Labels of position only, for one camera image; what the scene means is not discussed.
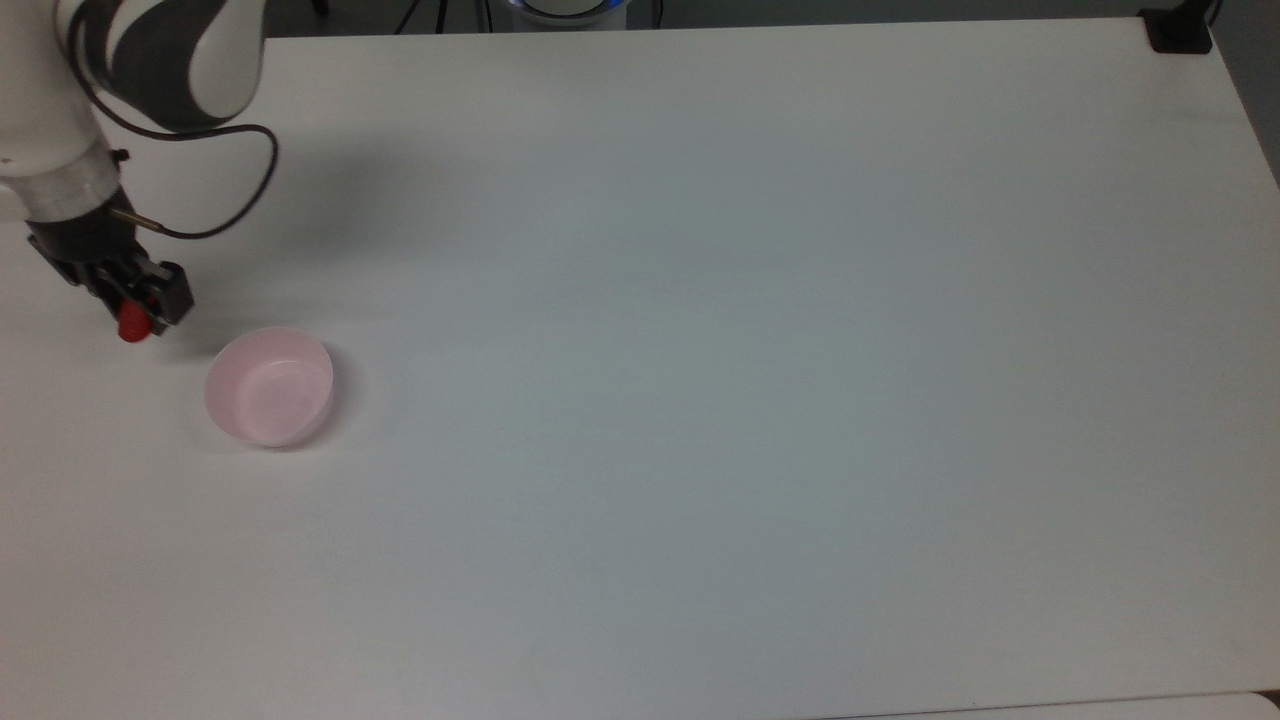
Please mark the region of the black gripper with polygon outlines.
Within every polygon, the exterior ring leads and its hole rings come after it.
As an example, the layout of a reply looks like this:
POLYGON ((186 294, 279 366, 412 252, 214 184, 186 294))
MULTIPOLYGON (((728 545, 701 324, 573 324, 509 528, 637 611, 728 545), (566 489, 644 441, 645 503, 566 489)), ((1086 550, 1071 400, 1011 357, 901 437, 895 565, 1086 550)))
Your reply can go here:
POLYGON ((125 195, 113 195, 72 219, 27 220, 29 243, 70 284, 99 299, 114 320, 132 301, 147 318, 150 334, 163 336, 195 306, 186 269, 142 258, 134 227, 114 210, 132 211, 133 206, 125 195))

